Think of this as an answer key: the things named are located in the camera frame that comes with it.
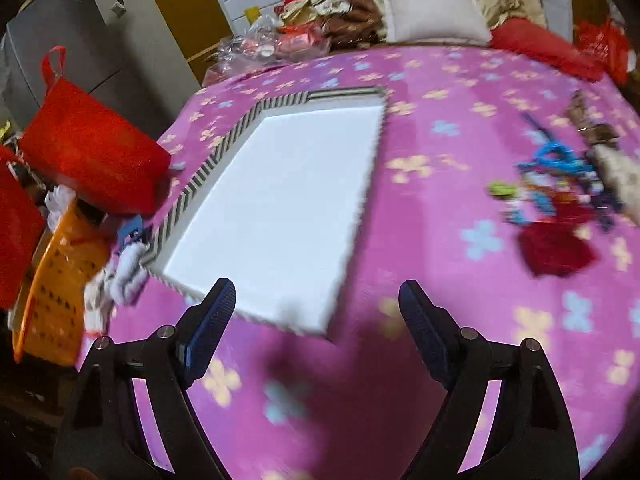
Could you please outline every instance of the white pillow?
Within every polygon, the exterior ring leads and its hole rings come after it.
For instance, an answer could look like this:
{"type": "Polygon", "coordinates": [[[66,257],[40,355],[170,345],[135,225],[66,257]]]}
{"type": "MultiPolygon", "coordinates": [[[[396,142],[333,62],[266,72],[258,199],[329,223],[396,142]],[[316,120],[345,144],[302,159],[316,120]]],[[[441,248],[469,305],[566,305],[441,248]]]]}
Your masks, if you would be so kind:
{"type": "Polygon", "coordinates": [[[383,0],[386,40],[439,40],[487,44],[491,32],[476,0],[383,0]]]}

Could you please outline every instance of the metal screw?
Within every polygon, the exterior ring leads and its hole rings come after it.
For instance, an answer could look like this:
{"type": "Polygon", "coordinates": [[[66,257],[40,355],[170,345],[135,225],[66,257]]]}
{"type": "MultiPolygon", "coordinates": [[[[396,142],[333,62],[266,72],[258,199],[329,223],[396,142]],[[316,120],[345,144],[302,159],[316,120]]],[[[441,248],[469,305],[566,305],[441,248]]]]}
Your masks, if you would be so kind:
{"type": "Polygon", "coordinates": [[[524,346],[526,346],[532,352],[537,352],[538,350],[540,350],[540,343],[530,337],[524,340],[524,346]]]}
{"type": "Polygon", "coordinates": [[[463,326],[460,329],[460,335],[465,339],[469,339],[469,341],[473,341],[476,337],[478,337],[478,330],[470,328],[468,326],[463,326]]]}
{"type": "Polygon", "coordinates": [[[109,338],[107,336],[99,337],[94,341],[94,348],[96,350],[102,350],[103,348],[107,348],[109,346],[109,338]]]}
{"type": "Polygon", "coordinates": [[[157,332],[158,337],[160,339],[167,339],[168,337],[171,337],[174,333],[175,333],[175,328],[172,327],[171,325],[161,326],[157,332]]]}

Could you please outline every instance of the bed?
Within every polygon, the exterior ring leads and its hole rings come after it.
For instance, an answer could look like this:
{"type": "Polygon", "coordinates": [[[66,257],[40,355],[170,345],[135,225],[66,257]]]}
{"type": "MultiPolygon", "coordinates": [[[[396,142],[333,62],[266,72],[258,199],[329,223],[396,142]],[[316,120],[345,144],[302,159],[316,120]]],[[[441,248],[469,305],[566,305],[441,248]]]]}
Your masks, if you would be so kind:
{"type": "MultiPolygon", "coordinates": [[[[580,235],[596,263],[570,278],[533,278],[517,227],[502,221],[485,187],[514,180],[514,163],[540,142],[522,111],[581,148],[562,116],[576,89],[594,120],[618,129],[626,153],[640,153],[640,120],[608,78],[588,84],[525,56],[444,46],[379,48],[234,78],[197,92],[159,140],[186,169],[154,222],[257,100],[372,85],[387,88],[388,116],[335,335],[232,319],[189,390],[211,443],[234,480],[398,478],[444,398],[399,315],[398,287],[414,278],[460,326],[490,340],[542,343],[586,473],[617,435],[638,385],[640,237],[622,218],[607,235],[592,222],[580,235]]],[[[151,279],[137,306],[114,310],[110,335],[146,338],[186,307],[151,279]]],[[[136,393],[150,450],[169,468],[142,382],[136,393]]],[[[465,466],[481,456],[496,400],[491,388],[465,466]]]]}

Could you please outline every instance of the red bag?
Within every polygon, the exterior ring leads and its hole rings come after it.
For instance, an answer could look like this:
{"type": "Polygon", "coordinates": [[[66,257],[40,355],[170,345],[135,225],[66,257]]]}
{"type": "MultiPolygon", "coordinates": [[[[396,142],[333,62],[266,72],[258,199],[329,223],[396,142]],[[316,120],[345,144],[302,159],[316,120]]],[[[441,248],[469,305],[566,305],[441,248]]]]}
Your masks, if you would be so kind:
{"type": "Polygon", "coordinates": [[[143,132],[56,74],[49,54],[42,60],[44,104],[20,140],[24,160],[51,180],[112,214],[151,214],[155,188],[171,156],[143,132]]]}
{"type": "Polygon", "coordinates": [[[611,18],[601,26],[582,22],[578,26],[578,48],[598,60],[618,85],[626,83],[630,45],[611,18]]]}
{"type": "Polygon", "coordinates": [[[31,263],[44,218],[6,162],[17,159],[7,149],[0,153],[0,308],[14,305],[27,267],[31,263]]]}
{"type": "Polygon", "coordinates": [[[525,54],[565,74],[599,81],[604,70],[593,58],[576,49],[565,38],[524,18],[509,18],[494,29],[491,46],[525,54]]]}

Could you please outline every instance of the orange plastic basket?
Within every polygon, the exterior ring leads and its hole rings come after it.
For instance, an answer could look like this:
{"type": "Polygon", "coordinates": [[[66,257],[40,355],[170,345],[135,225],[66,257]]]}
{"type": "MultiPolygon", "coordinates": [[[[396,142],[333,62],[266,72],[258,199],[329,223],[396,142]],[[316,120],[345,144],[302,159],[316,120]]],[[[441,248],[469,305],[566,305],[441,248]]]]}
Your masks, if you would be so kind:
{"type": "Polygon", "coordinates": [[[20,329],[12,337],[16,362],[27,352],[62,366],[75,364],[84,331],[84,286],[109,255],[107,242],[74,200],[33,275],[20,329]]]}

